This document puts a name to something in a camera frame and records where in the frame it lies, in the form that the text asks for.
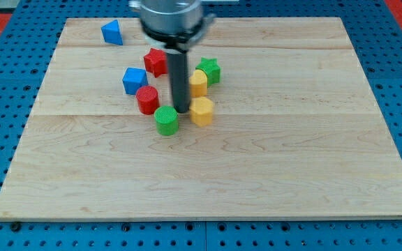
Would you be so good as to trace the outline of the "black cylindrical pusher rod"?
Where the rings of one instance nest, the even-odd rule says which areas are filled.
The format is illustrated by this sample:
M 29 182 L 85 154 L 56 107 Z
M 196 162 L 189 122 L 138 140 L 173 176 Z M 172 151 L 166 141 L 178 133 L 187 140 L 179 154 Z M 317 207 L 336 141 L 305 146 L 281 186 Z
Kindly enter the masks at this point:
M 167 53 L 166 59 L 173 107 L 186 113 L 191 102 L 187 53 Z

